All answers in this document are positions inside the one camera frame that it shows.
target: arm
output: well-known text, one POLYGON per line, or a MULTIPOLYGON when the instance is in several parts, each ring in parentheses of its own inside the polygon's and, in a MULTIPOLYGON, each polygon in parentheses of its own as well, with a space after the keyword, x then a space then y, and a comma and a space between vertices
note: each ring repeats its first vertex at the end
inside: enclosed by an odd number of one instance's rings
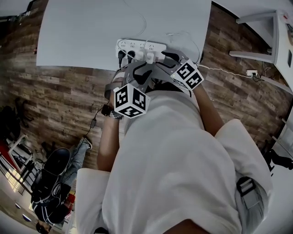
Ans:
MULTIPOLYGON (((113 107, 114 93, 112 92, 109 105, 113 107)), ((119 150, 119 120, 106 117, 98 151, 98 169, 111 172, 119 150)))
POLYGON ((215 136, 224 125, 223 120, 201 84, 193 90, 193 93, 200 108, 201 119, 205 130, 212 136, 215 136))

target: power strip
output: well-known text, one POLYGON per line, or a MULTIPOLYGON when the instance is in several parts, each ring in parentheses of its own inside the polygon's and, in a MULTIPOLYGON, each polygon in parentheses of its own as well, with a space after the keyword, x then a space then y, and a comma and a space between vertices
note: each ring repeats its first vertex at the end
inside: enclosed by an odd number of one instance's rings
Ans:
MULTIPOLYGON (((119 39, 116 43, 116 57, 118 58, 118 52, 120 51, 118 45, 121 49, 123 49, 126 53, 129 51, 135 52, 135 59, 138 61, 146 61, 148 64, 152 64, 154 62, 163 62, 165 59, 165 55, 161 52, 167 49, 167 46, 160 43, 147 42, 146 49, 144 50, 145 41, 139 40, 121 40, 119 39)), ((122 66, 128 64, 127 55, 122 59, 122 66)))

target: black chair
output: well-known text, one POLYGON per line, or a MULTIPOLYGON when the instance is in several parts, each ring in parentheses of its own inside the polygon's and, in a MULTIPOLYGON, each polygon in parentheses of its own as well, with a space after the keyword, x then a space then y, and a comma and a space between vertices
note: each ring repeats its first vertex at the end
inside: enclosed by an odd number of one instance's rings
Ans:
POLYGON ((66 148, 59 148, 49 156, 31 186, 32 202, 40 203, 59 193, 60 178, 67 170, 70 159, 70 152, 66 148))

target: gray pants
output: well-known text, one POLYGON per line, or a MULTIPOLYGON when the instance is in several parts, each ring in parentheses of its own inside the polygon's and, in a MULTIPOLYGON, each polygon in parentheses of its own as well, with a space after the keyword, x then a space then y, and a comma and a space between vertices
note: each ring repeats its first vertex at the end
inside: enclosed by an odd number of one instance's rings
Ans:
POLYGON ((71 152, 71 157, 73 158, 71 159, 71 162, 60 181, 61 183, 69 185, 70 187, 72 186, 73 181, 77 177, 77 171, 82 167, 86 150, 88 150, 89 147, 89 143, 86 140, 83 141, 83 139, 81 139, 76 148, 70 148, 69 151, 71 152))

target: wooden floor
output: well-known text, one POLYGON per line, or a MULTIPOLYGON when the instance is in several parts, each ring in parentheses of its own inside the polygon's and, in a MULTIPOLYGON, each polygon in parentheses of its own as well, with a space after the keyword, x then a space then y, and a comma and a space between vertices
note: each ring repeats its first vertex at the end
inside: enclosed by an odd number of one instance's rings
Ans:
MULTIPOLYGON (((28 100, 27 109, 34 121, 22 128, 33 148, 43 141, 55 141, 70 147, 88 131, 95 112, 104 104, 104 86, 114 72, 73 67, 37 67, 33 50, 47 0, 33 4, 30 16, 11 26, 0 49, 0 106, 13 105, 16 97, 28 100)), ((263 72, 263 64, 237 59, 229 50, 264 52, 263 42, 235 19, 212 6, 203 65, 245 74, 247 69, 263 72)), ((292 97, 263 81, 201 69, 203 83, 225 122, 238 118, 261 148, 269 134, 280 130, 279 116, 286 116, 292 97)), ((284 83, 273 67, 267 76, 284 83)), ((93 149, 87 153, 84 167, 96 168, 96 155, 101 137, 103 116, 97 115, 97 126, 89 133, 93 149)))

